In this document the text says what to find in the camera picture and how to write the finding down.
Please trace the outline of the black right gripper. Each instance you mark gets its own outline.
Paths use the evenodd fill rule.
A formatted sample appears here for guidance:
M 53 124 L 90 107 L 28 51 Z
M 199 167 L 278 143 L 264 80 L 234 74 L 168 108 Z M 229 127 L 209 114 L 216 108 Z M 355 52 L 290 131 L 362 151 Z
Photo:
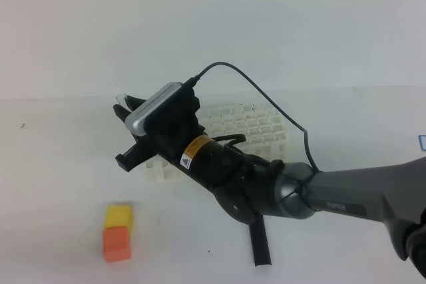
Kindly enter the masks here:
M 125 107 L 115 104 L 114 113 L 125 122 L 126 117 L 146 101 L 133 96 L 125 96 Z M 193 139 L 204 133 L 198 123 L 196 111 L 200 102 L 193 92 L 176 93 L 148 116 L 144 136 L 133 138 L 136 143 L 124 154 L 115 157 L 118 165 L 126 172 L 159 155 L 178 167 L 184 149 Z

